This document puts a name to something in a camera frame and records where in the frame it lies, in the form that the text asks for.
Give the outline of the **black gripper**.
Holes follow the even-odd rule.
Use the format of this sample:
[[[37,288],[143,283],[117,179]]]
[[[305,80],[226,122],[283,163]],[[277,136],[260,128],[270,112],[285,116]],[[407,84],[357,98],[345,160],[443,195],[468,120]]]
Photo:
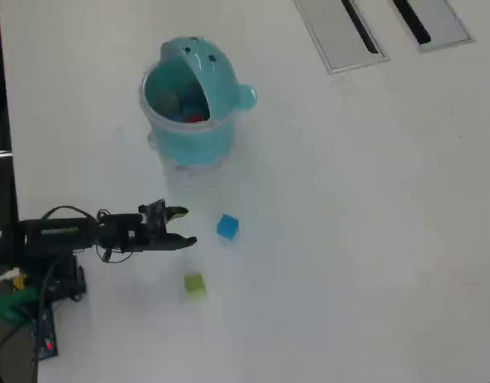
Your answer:
[[[165,207],[162,212],[99,214],[97,245],[119,252],[176,251],[191,247],[197,238],[167,235],[166,224],[189,213],[185,207]]]

